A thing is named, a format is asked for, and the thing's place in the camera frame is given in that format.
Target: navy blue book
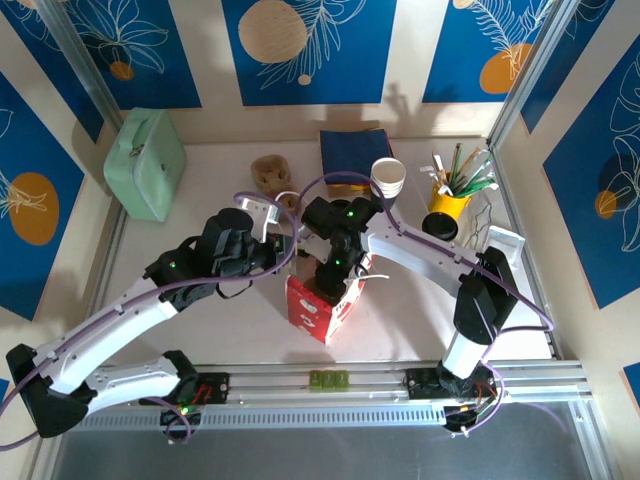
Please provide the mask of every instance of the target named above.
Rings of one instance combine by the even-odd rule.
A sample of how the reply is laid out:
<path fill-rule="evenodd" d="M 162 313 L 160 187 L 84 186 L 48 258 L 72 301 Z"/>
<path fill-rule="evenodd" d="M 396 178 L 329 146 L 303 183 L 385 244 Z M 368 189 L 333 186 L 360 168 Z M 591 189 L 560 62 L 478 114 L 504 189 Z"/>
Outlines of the navy blue book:
<path fill-rule="evenodd" d="M 348 170 L 367 177 L 371 165 L 380 158 L 393 157 L 387 132 L 383 129 L 362 132 L 320 131 L 320 149 L 324 173 Z M 328 185 L 366 185 L 368 182 L 354 177 L 335 177 L 327 180 Z"/>

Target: red box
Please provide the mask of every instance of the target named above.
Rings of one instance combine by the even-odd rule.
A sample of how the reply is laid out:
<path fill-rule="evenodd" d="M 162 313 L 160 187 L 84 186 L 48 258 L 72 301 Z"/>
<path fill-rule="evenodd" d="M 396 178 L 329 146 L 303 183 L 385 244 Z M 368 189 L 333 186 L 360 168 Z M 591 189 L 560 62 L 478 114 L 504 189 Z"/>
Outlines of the red box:
<path fill-rule="evenodd" d="M 351 282 L 340 300 L 331 301 L 324 298 L 315 288 L 313 273 L 316 262 L 314 257 L 296 260 L 297 274 L 287 278 L 287 310 L 291 325 L 326 344 L 351 313 L 366 282 Z M 369 270 L 372 263 L 371 255 L 365 255 L 361 263 Z"/>

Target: cable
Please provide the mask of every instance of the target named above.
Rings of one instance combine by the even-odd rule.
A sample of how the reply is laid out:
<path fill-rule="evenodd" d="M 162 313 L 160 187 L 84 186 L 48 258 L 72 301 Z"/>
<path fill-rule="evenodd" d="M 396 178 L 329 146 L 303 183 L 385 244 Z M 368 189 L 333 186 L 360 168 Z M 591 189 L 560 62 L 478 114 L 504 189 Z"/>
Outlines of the cable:
<path fill-rule="evenodd" d="M 301 213 L 301 210 L 302 210 L 302 199 L 307 194 L 307 192 L 309 190 L 311 190 L 311 188 L 313 188 L 315 185 L 317 185 L 322 180 L 325 180 L 327 178 L 336 177 L 336 176 L 345 176 L 345 175 L 348 175 L 348 176 L 351 176 L 351 177 L 359 177 L 359 178 L 362 178 L 362 179 L 366 179 L 368 182 L 370 182 L 369 177 L 367 177 L 366 175 L 363 175 L 361 173 L 356 173 L 356 172 L 333 172 L 333 173 L 327 173 L 325 175 L 322 175 L 322 176 L 316 178 L 313 182 L 311 182 L 309 185 L 307 185 L 302 190 L 302 192 L 300 192 L 300 197 L 298 199 L 298 203 L 296 204 L 296 209 L 295 209 L 295 212 L 294 212 L 294 215 L 295 215 L 296 219 L 297 220 L 300 219 L 300 213 Z M 447 257 L 449 257 L 451 259 L 453 259 L 456 256 L 456 254 L 454 252 L 452 252 L 450 249 L 448 249 L 446 247 L 443 247 L 442 245 L 440 245 L 438 243 L 432 242 L 431 240 L 429 240 L 427 238 L 423 238 L 423 237 L 420 237 L 418 235 L 414 235 L 411 232 L 407 232 L 407 231 L 402 230 L 400 228 L 400 224 L 398 223 L 398 221 L 394 218 L 393 214 L 391 213 L 391 209 L 389 208 L 389 204 L 388 204 L 387 200 L 384 198 L 384 195 L 383 195 L 382 191 L 380 190 L 380 187 L 378 185 L 376 185 L 375 183 L 373 183 L 373 182 L 370 182 L 370 184 L 371 184 L 371 187 L 373 189 L 375 189 L 376 192 L 378 193 L 379 198 L 381 198 L 383 200 L 381 202 L 382 203 L 382 208 L 384 209 L 384 212 L 387 215 L 387 218 L 389 219 L 389 222 L 391 222 L 391 225 L 393 226 L 393 228 L 398 233 L 400 233 L 401 235 L 404 235 L 407 238 L 410 238 L 410 239 L 412 239 L 412 240 L 414 240 L 414 241 L 416 241 L 418 243 L 426 245 L 427 247 L 432 248 L 433 250 L 436 250 L 436 251 L 446 255 Z M 493 281 L 494 283 L 496 283 L 497 285 L 502 287 L 505 291 L 509 292 L 510 295 L 512 295 L 515 298 L 517 298 L 518 301 L 521 301 L 527 307 L 529 307 L 531 310 L 533 310 L 540 317 L 540 319 L 546 324 L 546 327 L 531 326 L 531 327 L 512 327 L 512 328 L 507 328 L 505 330 L 502 330 L 502 333 L 510 333 L 510 332 L 522 331 L 522 330 L 533 330 L 533 331 L 550 332 L 555 328 L 555 324 L 553 323 L 553 321 L 547 316 L 547 314 L 541 308 L 539 308 L 535 303 L 533 303 L 527 297 L 522 295 L 520 292 L 518 292 L 517 289 L 513 288 L 511 285 L 506 283 L 500 277 L 498 277 L 497 275 L 494 275 L 489 270 L 487 270 L 484 267 L 482 267 L 482 265 L 479 265 L 479 264 L 471 262 L 470 260 L 467 260 L 465 257 L 462 257 L 460 259 L 460 263 L 462 263 L 466 267 L 471 268 L 472 270 L 474 270 L 475 272 L 479 273 L 480 275 L 484 275 L 489 280 Z"/>
<path fill-rule="evenodd" d="M 237 203 L 239 203 L 240 199 L 242 199 L 243 197 L 254 197 L 254 198 L 259 198 L 260 200 L 266 201 L 268 203 L 270 203 L 271 205 L 274 205 L 276 208 L 278 208 L 280 210 L 280 212 L 287 218 L 287 220 L 289 220 L 290 224 L 291 224 L 291 229 L 292 229 L 292 237 L 293 237 L 293 241 L 291 243 L 291 247 L 289 248 L 289 250 L 287 250 L 286 255 L 284 256 L 284 258 L 282 259 L 282 261 L 276 265 L 274 265 L 271 268 L 268 268 L 267 270 L 264 270 L 263 272 L 254 274 L 254 275 L 246 275 L 243 277 L 205 277 L 205 278 L 198 278 L 198 279 L 193 279 L 193 280 L 185 280 L 182 282 L 176 282 L 176 283 L 172 283 L 169 285 L 164 285 L 162 287 L 158 287 L 158 288 L 154 288 L 152 290 L 149 290 L 148 292 L 145 292 L 141 295 L 138 295 L 137 297 L 132 298 L 131 300 L 123 303 L 121 305 L 122 311 L 128 311 L 131 308 L 133 308 L 135 305 L 144 302 L 145 300 L 148 300 L 150 298 L 153 297 L 157 297 L 158 295 L 169 291 L 169 290 L 174 290 L 177 288 L 183 288 L 183 287 L 190 287 L 190 286 L 195 286 L 195 285 L 203 285 L 203 284 L 208 284 L 208 283 L 236 283 L 236 282 L 246 282 L 247 280 L 259 280 L 261 278 L 265 278 L 268 277 L 269 275 L 271 275 L 272 273 L 277 272 L 278 270 L 280 270 L 282 267 L 284 267 L 287 263 L 289 263 L 291 261 L 291 259 L 293 258 L 293 255 L 295 253 L 295 249 L 296 249 L 296 245 L 298 243 L 298 229 L 296 228 L 296 220 L 294 219 L 294 217 L 289 213 L 289 211 L 279 202 L 269 198 L 268 196 L 262 194 L 262 193 L 254 193 L 254 192 L 239 192 L 236 193 L 233 197 L 234 201 L 236 201 Z M 86 337 L 87 335 L 89 335 L 91 332 L 93 332 L 94 330 L 97 330 L 99 328 L 101 328 L 105 323 L 109 322 L 110 320 L 112 320 L 113 318 L 119 316 L 121 313 L 119 313 L 116 310 L 110 310 L 108 312 L 106 312 L 104 315 L 102 315 L 101 317 L 99 317 L 98 319 L 96 319 L 94 322 L 90 323 L 89 325 L 87 325 L 86 327 L 84 327 L 82 330 L 80 330 L 79 332 L 77 332 L 75 335 L 73 335 L 72 337 L 68 338 L 64 343 L 62 343 L 62 345 L 60 345 L 56 350 L 54 350 L 55 353 L 55 357 L 59 357 L 60 355 L 62 355 L 63 352 L 65 352 L 66 350 L 68 350 L 69 348 L 73 347 L 74 345 L 76 345 L 80 340 L 82 340 L 84 337 Z M 9 394 L 7 395 L 7 397 L 4 399 L 4 401 L 0 404 L 0 418 L 2 417 L 2 415 L 4 414 L 5 410 L 7 409 L 7 407 L 9 406 L 9 404 L 15 399 L 15 397 L 18 395 L 18 393 L 20 393 L 25 386 L 33 379 L 36 377 L 36 375 L 40 374 L 45 368 L 47 368 L 49 365 L 51 365 L 53 363 L 54 359 L 53 358 L 47 358 L 46 360 L 44 360 L 42 363 L 40 363 L 39 365 L 36 365 L 33 370 L 31 370 L 19 383 L 18 385 L 16 385 L 16 387 L 11 390 L 11 392 L 9 392 Z M 182 415 L 182 413 L 178 412 L 178 415 L 180 415 L 180 417 L 184 417 L 184 415 Z M 0 452 L 6 452 L 9 450 L 13 450 L 14 448 L 18 448 L 22 445 L 24 445 L 25 443 L 29 442 L 30 440 L 36 438 L 37 436 L 37 432 L 32 433 L 31 435 L 18 440 L 17 442 L 13 442 L 9 445 L 0 445 Z"/>
<path fill-rule="evenodd" d="M 498 372 L 498 370 L 496 370 L 495 368 L 493 368 L 491 365 L 489 365 L 488 363 L 484 363 L 483 365 L 485 367 L 487 367 L 489 370 L 491 370 L 491 373 L 493 373 L 493 376 L 495 378 L 498 379 L 498 381 L 500 382 L 500 393 L 498 394 L 498 400 L 496 401 L 495 406 L 491 409 L 491 411 L 482 419 L 480 420 L 478 423 L 476 423 L 475 425 L 464 429 L 464 431 L 460 432 L 460 433 L 452 433 L 452 436 L 459 436 L 459 435 L 464 435 L 465 437 L 467 435 L 469 435 L 471 432 L 473 432 L 475 429 L 480 428 L 482 425 L 484 425 L 485 423 L 487 423 L 489 420 L 491 420 L 493 418 L 493 416 L 498 413 L 498 410 L 500 409 L 500 407 L 502 406 L 502 399 L 504 398 L 504 378 L 502 375 L 500 375 L 500 372 Z"/>
<path fill-rule="evenodd" d="M 192 433 L 191 424 L 189 423 L 189 419 L 187 418 L 187 416 L 183 415 L 183 413 L 180 410 L 178 410 L 178 408 L 175 405 L 171 405 L 169 402 L 163 400 L 160 397 L 147 397 L 147 400 L 153 403 L 157 403 L 162 407 L 168 408 L 178 417 L 167 426 L 167 431 L 165 432 L 165 434 L 167 435 L 167 437 L 169 437 L 169 440 L 171 440 L 174 443 L 187 443 L 189 441 L 189 438 L 191 438 L 191 433 Z M 187 428 L 187 433 L 183 439 L 175 438 L 171 436 L 171 432 L 170 432 L 171 428 L 177 425 L 179 422 L 184 423 L 184 426 Z"/>
<path fill-rule="evenodd" d="M 254 274 L 254 275 L 247 275 L 247 276 L 244 276 L 244 277 L 224 277 L 224 278 L 205 277 L 205 278 L 198 278 L 198 279 L 193 279 L 193 280 L 185 280 L 185 281 L 182 281 L 182 282 L 176 282 L 176 283 L 173 283 L 173 284 L 165 285 L 163 287 L 158 287 L 158 288 L 149 290 L 148 292 L 145 292 L 145 293 L 143 293 L 143 294 L 141 294 L 141 295 L 139 295 L 137 297 L 134 297 L 134 298 L 130 299 L 129 301 L 127 301 L 124 304 L 122 304 L 121 308 L 124 311 L 127 311 L 127 310 L 131 309 L 132 307 L 134 307 L 135 305 L 137 305 L 137 304 L 139 304 L 141 302 L 144 302 L 145 300 L 148 300 L 148 299 L 156 297 L 156 296 L 158 296 L 158 295 L 160 295 L 160 294 L 162 294 L 162 293 L 164 293 L 166 291 L 174 290 L 174 289 L 177 289 L 177 288 L 196 286 L 196 285 L 203 285 L 203 284 L 209 284 L 209 283 L 222 283 L 222 282 L 235 283 L 235 282 L 241 282 L 241 281 L 247 281 L 247 280 L 259 280 L 261 278 L 265 278 L 265 277 L 271 275 L 272 273 L 277 272 L 282 267 L 284 267 L 287 263 L 289 263 L 292 260 L 294 254 L 295 254 L 296 246 L 298 244 L 298 224 L 299 224 L 299 218 L 300 218 L 300 214 L 301 214 L 301 210 L 302 210 L 302 199 L 304 198 L 304 196 L 307 194 L 307 192 L 309 192 L 309 190 L 311 190 L 311 188 L 313 188 L 316 184 L 318 184 L 322 180 L 325 180 L 325 179 L 331 178 L 331 177 L 345 176 L 345 175 L 362 178 L 362 179 L 366 180 L 368 183 L 371 184 L 371 187 L 374 188 L 376 190 L 376 192 L 378 193 L 378 197 L 383 200 L 382 201 L 382 208 L 384 209 L 384 212 L 387 215 L 387 218 L 389 219 L 389 222 L 391 223 L 393 228 L 398 233 L 400 233 L 401 235 L 405 235 L 407 238 L 411 238 L 412 240 L 414 240 L 414 241 L 416 241 L 418 243 L 426 245 L 427 247 L 432 248 L 432 249 L 444 254 L 445 256 L 447 256 L 449 258 L 454 258 L 455 257 L 455 254 L 452 251 L 450 251 L 448 248 L 445 248 L 445 247 L 443 247 L 443 246 L 441 246 L 441 245 L 439 245 L 439 244 L 437 244 L 435 242 L 432 242 L 432 241 L 430 241 L 430 240 L 428 240 L 426 238 L 422 238 L 422 237 L 420 237 L 418 235 L 414 235 L 411 232 L 403 231 L 400 228 L 400 224 L 393 217 L 393 214 L 391 213 L 391 210 L 389 208 L 388 202 L 384 198 L 384 194 L 380 190 L 380 187 L 378 185 L 376 185 L 375 183 L 370 182 L 370 178 L 369 177 L 367 177 L 366 175 L 362 175 L 361 173 L 356 173 L 356 172 L 348 172 L 348 171 L 333 172 L 333 173 L 328 173 L 328 174 L 325 174 L 325 175 L 322 175 L 322 176 L 318 177 L 313 182 L 311 182 L 309 185 L 307 185 L 302 190 L 302 192 L 300 192 L 299 197 L 298 197 L 298 202 L 296 203 L 295 214 L 294 214 L 293 217 L 291 216 L 291 214 L 288 212 L 288 210 L 282 204 L 280 204 L 276 200 L 273 200 L 273 199 L 269 198 L 268 196 L 266 196 L 264 194 L 256 193 L 256 192 L 239 192 L 236 195 L 234 195 L 233 198 L 234 198 L 234 201 L 236 201 L 236 202 L 239 202 L 239 200 L 241 198 L 243 198 L 243 197 L 254 197 L 254 198 L 259 198 L 259 199 L 261 199 L 263 201 L 266 201 L 266 202 L 276 206 L 276 208 L 278 208 L 280 210 L 281 214 L 284 214 L 284 216 L 287 218 L 287 220 L 289 220 L 289 223 L 290 223 L 291 229 L 292 229 L 293 241 L 292 241 L 292 244 L 291 244 L 291 248 L 287 251 L 287 253 L 284 256 L 283 260 L 279 264 L 274 265 L 273 267 L 271 267 L 271 268 L 269 268 L 269 269 L 267 269 L 267 270 L 265 270 L 263 272 L 260 272 L 260 273 Z M 528 298 L 526 298 L 525 296 L 520 294 L 520 292 L 518 292 L 516 289 L 511 287 L 511 285 L 509 285 L 506 282 L 504 282 L 501 278 L 499 278 L 498 276 L 494 275 L 490 271 L 486 270 L 481 265 L 475 264 L 475 263 L 467 260 L 464 257 L 461 258 L 460 262 L 463 265 L 465 265 L 465 266 L 471 268 L 472 270 L 476 271 L 477 273 L 479 273 L 481 275 L 484 275 L 485 277 L 489 278 L 494 283 L 496 283 L 497 285 L 502 287 L 504 290 L 509 292 L 509 294 L 511 294 L 512 296 L 517 298 L 519 301 L 524 303 L 531 310 L 533 310 L 540 317 L 540 319 L 543 320 L 547 325 L 546 328 L 545 327 L 533 327 L 533 326 L 532 327 L 512 327 L 512 328 L 507 328 L 505 330 L 502 330 L 500 333 L 504 334 L 504 333 L 510 333 L 510 332 L 515 332 L 515 331 L 523 331 L 523 330 L 535 330 L 535 331 L 549 332 L 549 331 L 552 331 L 555 328 L 555 325 L 554 325 L 553 321 L 547 316 L 547 314 L 544 311 L 542 311 L 537 305 L 535 305 L 533 302 L 531 302 Z M 58 347 L 54 351 L 55 355 L 56 356 L 60 356 L 62 352 L 66 351 L 70 347 L 74 346 L 76 343 L 78 343 L 80 340 L 82 340 L 89 333 L 91 333 L 94 330 L 100 328 L 106 322 L 112 320 L 114 317 L 116 317 L 118 315 L 119 315 L 119 313 L 116 310 L 111 310 L 111 311 L 105 313 L 104 315 L 99 317 L 97 320 L 95 320 L 91 324 L 87 325 L 85 328 L 80 330 L 78 333 L 76 333 L 75 335 L 73 335 L 72 337 L 67 339 L 62 345 L 60 345 L 60 347 Z M 8 405 L 18 395 L 18 393 L 20 393 L 20 391 L 22 391 L 22 389 L 24 389 L 24 387 L 27 385 L 27 383 L 29 383 L 36 375 L 38 375 L 45 368 L 47 368 L 49 365 L 51 365 L 51 363 L 53 363 L 53 358 L 47 358 L 42 363 L 40 363 L 39 365 L 35 366 L 35 368 L 33 370 L 31 370 L 31 372 L 29 372 L 27 374 L 27 376 L 25 376 L 22 379 L 22 381 L 20 381 L 18 383 L 18 385 L 16 385 L 16 387 L 9 393 L 9 395 L 7 395 L 7 397 L 2 402 L 2 404 L 0 404 L 0 417 L 2 417 L 2 414 L 4 413 L 4 411 L 6 410 Z M 474 427 L 470 428 L 468 431 L 471 431 L 472 429 L 475 429 L 478 426 L 484 424 L 485 420 L 488 420 L 490 417 L 492 417 L 495 414 L 495 412 L 497 411 L 499 405 L 500 405 L 500 402 L 498 402 L 498 404 L 496 405 L 496 408 L 494 408 L 491 411 L 490 415 L 486 419 L 484 419 L 482 422 L 480 422 L 479 424 L 475 425 Z M 31 435 L 29 435 L 29 436 L 17 441 L 17 442 L 14 442 L 12 444 L 0 445 L 0 452 L 12 450 L 12 449 L 17 448 L 17 447 L 19 447 L 21 445 L 24 445 L 25 443 L 27 443 L 28 441 L 32 440 L 36 436 L 37 436 L 37 432 L 35 432 L 35 433 L 33 433 L 33 434 L 31 434 Z"/>
<path fill-rule="evenodd" d="M 279 201 L 285 195 L 295 195 L 296 197 L 300 196 L 298 192 L 294 192 L 292 190 L 285 190 L 284 192 L 280 192 L 278 195 L 276 195 L 275 201 L 276 202 Z"/>

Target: yellow pen holder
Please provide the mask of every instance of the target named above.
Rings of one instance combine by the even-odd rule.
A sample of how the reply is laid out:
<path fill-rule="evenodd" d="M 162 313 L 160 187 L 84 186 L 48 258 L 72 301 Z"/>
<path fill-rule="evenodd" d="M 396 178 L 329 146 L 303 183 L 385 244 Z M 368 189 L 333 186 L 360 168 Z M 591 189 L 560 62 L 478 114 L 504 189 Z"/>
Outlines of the yellow pen holder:
<path fill-rule="evenodd" d="M 431 191 L 431 201 L 429 202 L 429 212 L 446 213 L 454 220 L 458 220 L 464 209 L 471 202 L 471 197 L 455 198 L 450 195 L 438 193 L 438 187 L 434 186 Z"/>

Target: mint green box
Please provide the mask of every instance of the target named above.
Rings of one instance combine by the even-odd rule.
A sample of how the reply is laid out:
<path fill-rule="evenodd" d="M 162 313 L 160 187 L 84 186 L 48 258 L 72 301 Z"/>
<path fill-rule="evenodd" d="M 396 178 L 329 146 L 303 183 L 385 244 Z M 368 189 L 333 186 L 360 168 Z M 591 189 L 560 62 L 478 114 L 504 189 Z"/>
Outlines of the mint green box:
<path fill-rule="evenodd" d="M 134 108 L 107 156 L 104 177 L 131 218 L 163 222 L 185 163 L 169 114 Z"/>

